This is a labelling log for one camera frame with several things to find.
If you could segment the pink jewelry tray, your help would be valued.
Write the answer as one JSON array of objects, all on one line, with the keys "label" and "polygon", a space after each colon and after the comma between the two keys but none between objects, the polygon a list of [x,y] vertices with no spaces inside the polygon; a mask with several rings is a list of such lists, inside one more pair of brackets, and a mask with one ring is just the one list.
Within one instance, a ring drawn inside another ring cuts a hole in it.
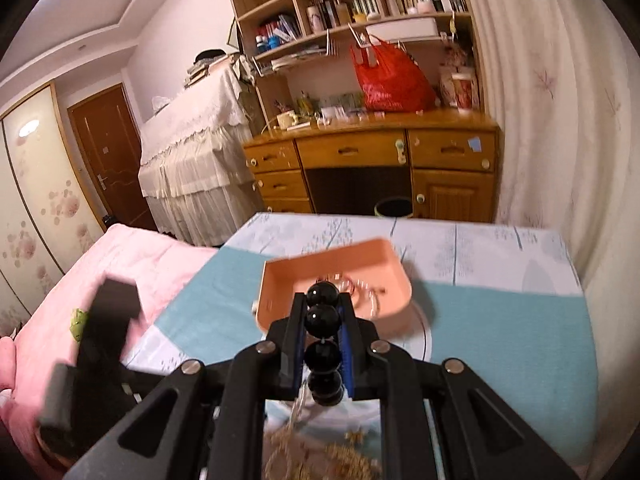
[{"label": "pink jewelry tray", "polygon": [[272,322],[288,316],[294,295],[322,280],[347,292],[358,318],[373,322],[381,335],[408,330],[412,285],[386,238],[266,262],[254,303],[259,329],[266,332]]}]

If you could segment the white storage box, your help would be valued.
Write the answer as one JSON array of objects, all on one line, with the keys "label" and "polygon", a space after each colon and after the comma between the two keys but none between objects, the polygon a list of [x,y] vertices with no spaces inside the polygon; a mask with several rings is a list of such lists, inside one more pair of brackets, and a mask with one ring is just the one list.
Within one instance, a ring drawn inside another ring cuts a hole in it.
[{"label": "white storage box", "polygon": [[369,36],[375,36],[387,42],[413,42],[440,38],[436,20],[428,16],[379,22],[369,25],[366,31]]}]

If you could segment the wooden bookshelf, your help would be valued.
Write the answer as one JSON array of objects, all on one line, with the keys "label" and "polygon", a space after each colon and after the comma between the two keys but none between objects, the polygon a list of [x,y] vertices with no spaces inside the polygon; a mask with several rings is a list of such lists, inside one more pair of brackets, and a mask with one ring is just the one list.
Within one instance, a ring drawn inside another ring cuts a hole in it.
[{"label": "wooden bookshelf", "polygon": [[241,49],[255,66],[256,92],[269,128],[304,104],[358,91],[350,47],[369,47],[369,25],[428,16],[440,38],[391,42],[416,57],[432,84],[446,64],[474,65],[470,0],[231,0]]}]

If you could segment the white lace cover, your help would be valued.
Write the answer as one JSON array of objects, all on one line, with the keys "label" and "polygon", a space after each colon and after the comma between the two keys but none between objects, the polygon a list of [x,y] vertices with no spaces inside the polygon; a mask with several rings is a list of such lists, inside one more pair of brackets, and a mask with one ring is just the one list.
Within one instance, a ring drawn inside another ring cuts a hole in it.
[{"label": "white lace cover", "polygon": [[160,232],[217,247],[262,209],[243,152],[265,127],[254,83],[248,59],[227,55],[142,126],[138,180]]}]

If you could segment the green paper scrap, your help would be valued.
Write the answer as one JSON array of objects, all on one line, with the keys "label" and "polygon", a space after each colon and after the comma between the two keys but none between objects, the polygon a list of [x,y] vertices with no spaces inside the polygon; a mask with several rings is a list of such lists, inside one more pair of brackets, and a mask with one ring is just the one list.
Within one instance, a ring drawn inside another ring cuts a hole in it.
[{"label": "green paper scrap", "polygon": [[75,309],[70,319],[70,334],[76,342],[81,341],[82,333],[88,320],[88,312],[81,309]]}]

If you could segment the wooden desk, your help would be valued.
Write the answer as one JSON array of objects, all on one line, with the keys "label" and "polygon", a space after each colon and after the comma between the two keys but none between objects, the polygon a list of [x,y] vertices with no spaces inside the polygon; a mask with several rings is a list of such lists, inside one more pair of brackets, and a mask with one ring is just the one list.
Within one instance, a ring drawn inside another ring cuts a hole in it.
[{"label": "wooden desk", "polygon": [[263,133],[243,151],[272,212],[368,216],[402,198],[414,218],[491,222],[499,141],[489,116],[446,108]]}]

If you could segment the patterned blue white tablecloth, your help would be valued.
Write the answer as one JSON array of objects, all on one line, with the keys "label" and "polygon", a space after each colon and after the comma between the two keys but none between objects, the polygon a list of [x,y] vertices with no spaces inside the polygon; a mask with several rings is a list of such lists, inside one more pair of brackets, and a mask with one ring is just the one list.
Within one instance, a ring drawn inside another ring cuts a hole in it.
[{"label": "patterned blue white tablecloth", "polygon": [[383,237],[412,285],[395,344],[469,364],[578,474],[596,433],[597,363],[584,293],[558,233],[493,224],[255,214],[191,278],[126,363],[169,373],[233,358],[262,338],[252,305],[262,268]]}]

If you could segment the red white cup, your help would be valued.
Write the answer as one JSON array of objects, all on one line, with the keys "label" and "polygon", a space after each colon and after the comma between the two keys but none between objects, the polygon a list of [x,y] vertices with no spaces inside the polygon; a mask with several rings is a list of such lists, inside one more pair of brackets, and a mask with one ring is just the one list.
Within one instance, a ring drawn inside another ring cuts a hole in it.
[{"label": "red white cup", "polygon": [[473,78],[469,74],[455,73],[451,75],[454,83],[457,108],[472,110],[473,108]]}]

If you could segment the dark waste bin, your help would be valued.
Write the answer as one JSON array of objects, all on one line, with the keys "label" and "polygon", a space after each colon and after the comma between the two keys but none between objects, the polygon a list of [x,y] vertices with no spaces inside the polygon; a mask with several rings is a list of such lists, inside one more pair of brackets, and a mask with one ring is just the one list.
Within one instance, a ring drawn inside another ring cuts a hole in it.
[{"label": "dark waste bin", "polygon": [[387,197],[374,206],[374,214],[380,218],[411,218],[412,203],[409,197]]}]

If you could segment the pink quilt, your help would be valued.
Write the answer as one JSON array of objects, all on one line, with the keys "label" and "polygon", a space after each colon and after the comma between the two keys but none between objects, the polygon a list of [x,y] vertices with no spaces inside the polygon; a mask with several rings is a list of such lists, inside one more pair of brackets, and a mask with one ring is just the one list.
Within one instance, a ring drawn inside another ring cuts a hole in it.
[{"label": "pink quilt", "polygon": [[36,418],[54,364],[73,363],[70,332],[76,310],[87,310],[104,278],[137,285],[142,313],[128,332],[132,349],[171,300],[216,254],[157,232],[116,224],[70,268],[16,337],[1,338],[1,477],[59,479],[36,439]]}]

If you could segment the floral wardrobe door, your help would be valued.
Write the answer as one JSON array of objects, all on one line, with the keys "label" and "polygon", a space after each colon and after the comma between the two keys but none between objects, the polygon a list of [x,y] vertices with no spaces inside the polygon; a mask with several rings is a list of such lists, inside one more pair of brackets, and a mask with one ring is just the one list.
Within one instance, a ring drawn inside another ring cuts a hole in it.
[{"label": "floral wardrobe door", "polygon": [[104,233],[63,139],[53,84],[1,116],[1,333],[12,334]]}]

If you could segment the brown wooden door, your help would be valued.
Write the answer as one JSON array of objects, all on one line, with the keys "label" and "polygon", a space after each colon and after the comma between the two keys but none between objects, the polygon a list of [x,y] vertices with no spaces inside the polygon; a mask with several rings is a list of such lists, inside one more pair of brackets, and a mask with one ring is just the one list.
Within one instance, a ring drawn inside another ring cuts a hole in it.
[{"label": "brown wooden door", "polygon": [[67,110],[82,159],[107,214],[117,223],[154,231],[138,173],[141,141],[124,87],[115,84]]}]

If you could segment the red plastic bag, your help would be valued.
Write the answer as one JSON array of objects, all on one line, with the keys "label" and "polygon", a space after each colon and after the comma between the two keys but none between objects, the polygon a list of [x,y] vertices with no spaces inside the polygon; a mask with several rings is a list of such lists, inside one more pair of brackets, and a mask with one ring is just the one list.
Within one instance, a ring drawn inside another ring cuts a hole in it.
[{"label": "red plastic bag", "polygon": [[350,47],[364,107],[389,113],[434,110],[437,96],[419,65],[400,47],[374,39],[370,47]]}]

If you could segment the cream floral curtain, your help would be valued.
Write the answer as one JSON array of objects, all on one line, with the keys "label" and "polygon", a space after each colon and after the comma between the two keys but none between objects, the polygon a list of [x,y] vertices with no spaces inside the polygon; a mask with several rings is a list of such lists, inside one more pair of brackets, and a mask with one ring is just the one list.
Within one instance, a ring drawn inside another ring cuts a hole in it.
[{"label": "cream floral curtain", "polygon": [[603,0],[468,0],[504,134],[501,223],[558,231],[596,343],[601,479],[639,422],[639,57]]}]

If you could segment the white mug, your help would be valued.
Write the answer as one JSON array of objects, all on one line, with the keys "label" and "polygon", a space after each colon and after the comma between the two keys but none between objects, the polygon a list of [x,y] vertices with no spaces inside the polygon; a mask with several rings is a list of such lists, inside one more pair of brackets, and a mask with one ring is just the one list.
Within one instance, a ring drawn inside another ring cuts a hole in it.
[{"label": "white mug", "polygon": [[298,125],[299,119],[294,110],[287,110],[280,113],[277,117],[277,124],[281,130],[288,130]]}]

